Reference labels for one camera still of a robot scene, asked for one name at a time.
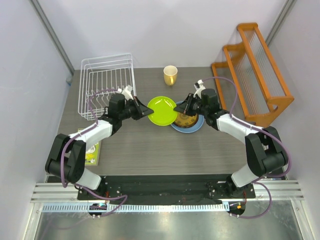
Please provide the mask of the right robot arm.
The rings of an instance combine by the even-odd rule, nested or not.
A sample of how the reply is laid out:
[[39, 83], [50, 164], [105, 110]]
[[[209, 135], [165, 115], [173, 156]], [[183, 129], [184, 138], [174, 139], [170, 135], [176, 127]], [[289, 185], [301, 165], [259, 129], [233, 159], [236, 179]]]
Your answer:
[[226, 133], [245, 145], [246, 164], [225, 183], [226, 193], [233, 198], [242, 195], [245, 187], [289, 164], [289, 157], [274, 127], [258, 127], [246, 123], [222, 109], [214, 89], [200, 95], [190, 93], [174, 111], [187, 116], [201, 115], [208, 126]]

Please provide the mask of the green plate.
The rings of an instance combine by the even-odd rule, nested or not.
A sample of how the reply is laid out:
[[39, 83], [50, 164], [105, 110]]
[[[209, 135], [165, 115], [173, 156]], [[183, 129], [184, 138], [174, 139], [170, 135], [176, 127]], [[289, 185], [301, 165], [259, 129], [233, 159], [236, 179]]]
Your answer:
[[161, 127], [171, 125], [177, 118], [178, 112], [174, 110], [177, 104], [167, 96], [156, 96], [152, 98], [147, 107], [153, 110], [148, 115], [149, 120]]

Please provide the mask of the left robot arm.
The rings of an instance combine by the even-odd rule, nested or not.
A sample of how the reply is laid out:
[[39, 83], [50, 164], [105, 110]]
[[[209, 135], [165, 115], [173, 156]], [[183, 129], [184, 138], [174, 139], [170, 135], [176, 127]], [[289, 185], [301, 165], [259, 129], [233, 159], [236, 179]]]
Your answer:
[[114, 135], [126, 119], [139, 120], [154, 111], [142, 104], [136, 96], [123, 93], [111, 96], [109, 105], [95, 123], [70, 134], [58, 134], [50, 149], [45, 171], [59, 177], [62, 184], [71, 183], [89, 189], [93, 198], [100, 200], [107, 192], [102, 177], [85, 168], [86, 151], [103, 139]]

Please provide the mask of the light blue plate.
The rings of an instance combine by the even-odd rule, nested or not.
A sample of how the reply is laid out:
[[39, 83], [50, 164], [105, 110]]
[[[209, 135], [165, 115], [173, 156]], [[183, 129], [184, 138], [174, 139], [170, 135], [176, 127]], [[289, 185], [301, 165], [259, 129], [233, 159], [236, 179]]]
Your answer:
[[178, 131], [180, 133], [191, 134], [191, 133], [194, 133], [194, 132], [198, 131], [203, 126], [204, 122], [205, 122], [204, 116], [198, 114], [197, 123], [194, 126], [190, 127], [190, 128], [178, 127], [178, 126], [174, 125], [174, 123], [172, 123], [171, 126], [176, 131]]

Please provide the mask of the brown yellow plate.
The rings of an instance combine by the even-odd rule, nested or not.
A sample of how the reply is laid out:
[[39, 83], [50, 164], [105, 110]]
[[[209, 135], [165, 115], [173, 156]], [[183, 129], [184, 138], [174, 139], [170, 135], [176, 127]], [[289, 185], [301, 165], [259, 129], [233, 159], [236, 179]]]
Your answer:
[[191, 128], [193, 127], [199, 119], [199, 115], [188, 116], [183, 113], [178, 113], [177, 118], [173, 122], [173, 124], [180, 128]]

